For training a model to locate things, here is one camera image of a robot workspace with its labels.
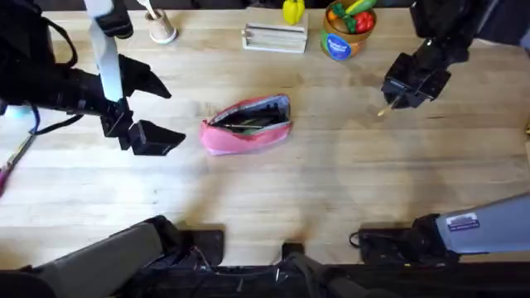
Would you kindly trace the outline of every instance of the cup of vegetables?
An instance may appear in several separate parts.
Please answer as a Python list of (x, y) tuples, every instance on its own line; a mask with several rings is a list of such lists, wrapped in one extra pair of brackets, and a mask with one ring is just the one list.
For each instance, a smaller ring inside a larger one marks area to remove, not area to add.
[(336, 0), (327, 7), (320, 45), (329, 57), (346, 60), (360, 52), (377, 23), (376, 2)]

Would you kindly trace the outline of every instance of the gray robot arm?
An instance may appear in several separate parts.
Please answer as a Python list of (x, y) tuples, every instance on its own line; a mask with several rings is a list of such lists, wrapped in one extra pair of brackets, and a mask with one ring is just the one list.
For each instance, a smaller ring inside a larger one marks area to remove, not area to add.
[(530, 194), (442, 214), (436, 226), (446, 248), (459, 254), (530, 251)]
[(410, 228), (361, 228), (350, 242), (367, 264), (457, 263), (465, 254), (530, 251), (530, 194), (473, 209), (429, 214)]

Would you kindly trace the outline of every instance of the black cable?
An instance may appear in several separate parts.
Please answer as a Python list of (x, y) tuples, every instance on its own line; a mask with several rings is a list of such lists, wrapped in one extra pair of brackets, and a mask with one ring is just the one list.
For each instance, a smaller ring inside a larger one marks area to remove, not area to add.
[(39, 110), (36, 108), (36, 106), (32, 103), (30, 103), (31, 110), (33, 112), (33, 116), (35, 117), (35, 125), (29, 132), (30, 134), (35, 134), (39, 131), (39, 126), (41, 125), (41, 115), (39, 114)]
[(205, 276), (203, 278), (200, 279), (199, 282), (197, 282), (197, 284), (193, 287), (193, 290), (191, 290), (190, 292), (190, 295), (188, 296), (188, 298), (193, 298), (195, 297), (195, 294), (197, 294), (197, 292), (199, 291), (199, 289), (202, 287), (202, 285), (206, 282), (206, 280), (208, 280), (211, 276)]
[(206, 259), (204, 253), (202, 253), (202, 251), (198, 248), (198, 247), (193, 247), (191, 249), (192, 252), (197, 252), (199, 253), (199, 256), (197, 257), (200, 257), (202, 259), (202, 262), (206, 265), (206, 268), (208, 269), (209, 272), (212, 272), (214, 273), (215, 275), (217, 276), (235, 276), (235, 277), (251, 277), (251, 276), (261, 276), (263, 274), (269, 274), (269, 273), (274, 273), (276, 272), (281, 266), (285, 265), (287, 262), (291, 261), (290, 258), (286, 258), (286, 259), (283, 259), (281, 260), (280, 262), (276, 263), (275, 265), (272, 265), (271, 267), (267, 268), (267, 269), (264, 269), (264, 270), (261, 270), (260, 272), (249, 272), (249, 273), (226, 273), (226, 272), (220, 272), (216, 269), (214, 269), (211, 265), (210, 265), (210, 262), (208, 262), (208, 260)]
[(76, 63), (77, 63), (77, 51), (75, 50), (75, 46), (74, 46), (74, 43), (72, 42), (72, 40), (70, 39), (70, 37), (68, 36), (68, 32), (66, 32), (66, 30), (55, 24), (54, 22), (50, 21), (49, 19), (43, 17), (42, 19), (44, 19), (44, 21), (46, 22), (46, 24), (52, 28), (54, 28), (61, 36), (63, 36), (63, 38), (66, 40), (66, 43), (68, 43), (68, 46), (70, 46), (70, 49), (72, 50), (72, 57), (70, 58), (70, 60), (62, 65), (64, 65), (65, 67), (67, 68), (71, 68), (73, 67)]
[(61, 121), (59, 123), (52, 124), (49, 127), (44, 127), (40, 131), (34, 132), (33, 134), (35, 134), (36, 136), (40, 136), (40, 135), (43, 135), (43, 134), (48, 133), (48, 132), (53, 132), (56, 129), (59, 129), (59, 128), (62, 128), (62, 127), (67, 127), (67, 126), (69, 126), (71, 124), (74, 124), (74, 123), (78, 122), (83, 116), (84, 115), (75, 115), (74, 117), (68, 118), (65, 121)]

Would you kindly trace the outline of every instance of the label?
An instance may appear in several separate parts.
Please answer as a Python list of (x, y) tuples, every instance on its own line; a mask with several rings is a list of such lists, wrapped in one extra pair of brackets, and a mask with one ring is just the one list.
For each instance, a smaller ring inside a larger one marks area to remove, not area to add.
[(447, 228), (449, 228), (451, 232), (463, 231), (470, 228), (480, 228), (479, 219), (474, 212), (449, 217), (446, 219), (446, 223)]
[(351, 46), (349, 46), (348, 42), (333, 33), (327, 34), (325, 48), (328, 50), (331, 58), (335, 60), (348, 59), (351, 54)]

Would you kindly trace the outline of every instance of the blue label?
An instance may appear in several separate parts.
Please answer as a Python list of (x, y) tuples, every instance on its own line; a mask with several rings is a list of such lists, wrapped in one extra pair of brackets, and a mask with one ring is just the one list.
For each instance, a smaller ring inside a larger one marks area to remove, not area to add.
[(335, 60), (347, 59), (351, 54), (351, 46), (336, 34), (328, 34), (326, 42), (328, 45), (328, 52), (330, 53), (331, 58)]

